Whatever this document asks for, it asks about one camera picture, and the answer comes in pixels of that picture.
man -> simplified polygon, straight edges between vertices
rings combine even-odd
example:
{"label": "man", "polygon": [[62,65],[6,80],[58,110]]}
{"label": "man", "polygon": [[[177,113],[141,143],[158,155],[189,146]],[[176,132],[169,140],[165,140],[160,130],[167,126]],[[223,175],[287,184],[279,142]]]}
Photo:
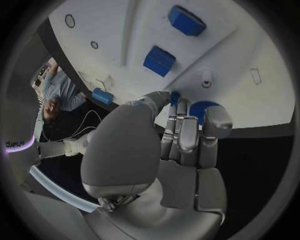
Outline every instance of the man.
{"label": "man", "polygon": [[70,112],[86,101],[85,95],[79,92],[64,71],[58,72],[58,68],[58,64],[54,62],[42,84],[41,91],[46,100],[42,116],[43,120],[48,123],[57,119],[60,110]]}

blue object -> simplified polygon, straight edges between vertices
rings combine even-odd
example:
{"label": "blue object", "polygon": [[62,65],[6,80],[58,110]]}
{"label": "blue object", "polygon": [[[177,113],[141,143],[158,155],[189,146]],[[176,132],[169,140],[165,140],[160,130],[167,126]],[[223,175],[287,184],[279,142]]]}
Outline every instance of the blue object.
{"label": "blue object", "polygon": [[102,91],[100,88],[97,88],[97,87],[92,91],[91,97],[94,99],[97,99],[98,101],[100,101],[106,105],[111,104],[114,99],[114,95],[112,95],[108,92]]}
{"label": "blue object", "polygon": [[206,24],[197,16],[181,6],[174,6],[168,15],[171,25],[188,36],[198,36]]}
{"label": "blue object", "polygon": [[199,101],[194,103],[189,108],[189,115],[198,118],[199,125],[203,125],[205,109],[211,106],[220,106],[212,101]]}
{"label": "blue object", "polygon": [[145,58],[143,65],[164,77],[171,70],[175,57],[170,53],[154,46]]}
{"label": "blue object", "polygon": [[173,92],[171,93],[171,101],[170,101],[171,106],[177,105],[177,104],[178,104],[179,98],[180,98],[179,92],[178,92],[178,91],[173,91]]}

purple light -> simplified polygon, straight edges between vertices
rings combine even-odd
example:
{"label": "purple light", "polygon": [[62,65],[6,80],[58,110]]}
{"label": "purple light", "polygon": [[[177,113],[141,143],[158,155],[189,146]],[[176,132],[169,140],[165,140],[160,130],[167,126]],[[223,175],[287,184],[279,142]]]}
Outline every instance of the purple light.
{"label": "purple light", "polygon": [[7,147],[5,149],[5,153],[10,154],[10,153],[16,153],[16,152],[23,151],[25,149],[30,148],[30,146],[32,144],[34,144],[34,142],[35,142],[35,136],[32,136],[32,139],[29,142],[25,143],[23,146]]}

black floor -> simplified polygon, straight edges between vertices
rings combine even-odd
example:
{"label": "black floor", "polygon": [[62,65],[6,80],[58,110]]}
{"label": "black floor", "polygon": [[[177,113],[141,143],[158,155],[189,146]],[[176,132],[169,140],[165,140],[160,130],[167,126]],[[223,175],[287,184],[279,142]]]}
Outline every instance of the black floor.
{"label": "black floor", "polygon": [[[108,114],[87,102],[74,112],[63,113],[56,126],[45,126],[46,137],[54,141],[70,136],[91,109],[97,111],[101,118]],[[97,126],[98,123],[92,113],[81,129]],[[224,139],[219,142],[217,167],[226,185],[228,208],[226,220],[215,239],[229,238],[260,212],[281,180],[292,145],[293,137]],[[81,160],[81,154],[48,158],[42,161],[39,169],[64,189],[97,203],[82,187]]]}

cable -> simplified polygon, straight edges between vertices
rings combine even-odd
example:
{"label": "cable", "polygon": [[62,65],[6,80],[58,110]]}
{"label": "cable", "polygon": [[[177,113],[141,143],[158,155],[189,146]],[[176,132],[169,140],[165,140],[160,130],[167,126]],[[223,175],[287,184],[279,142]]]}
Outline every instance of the cable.
{"label": "cable", "polygon": [[64,140],[64,139],[70,139],[70,138],[73,138],[73,137],[77,136],[78,134],[82,133],[82,132],[83,132],[84,130],[86,130],[86,129],[89,129],[89,128],[94,128],[94,129],[96,129],[95,126],[88,126],[88,127],[84,128],[83,130],[81,130],[80,132],[77,133],[77,131],[82,127],[82,125],[84,124],[84,122],[85,122],[87,116],[88,116],[90,113],[95,113],[95,114],[97,115],[97,117],[99,118],[100,123],[102,122],[101,117],[98,115],[98,113],[97,113],[96,111],[94,111],[94,110],[89,110],[89,111],[85,114],[85,116],[84,116],[84,118],[83,118],[83,120],[82,120],[80,126],[76,129],[76,131],[75,131],[71,136],[69,136],[69,137],[64,137],[64,138],[59,139],[59,140],[51,141],[50,139],[48,139],[48,138],[46,137],[46,135],[45,135],[45,133],[44,133],[44,128],[43,128],[43,127],[42,127],[42,129],[41,129],[42,135],[43,135],[43,137],[44,137],[48,142],[59,142],[59,141],[62,141],[62,140]]}

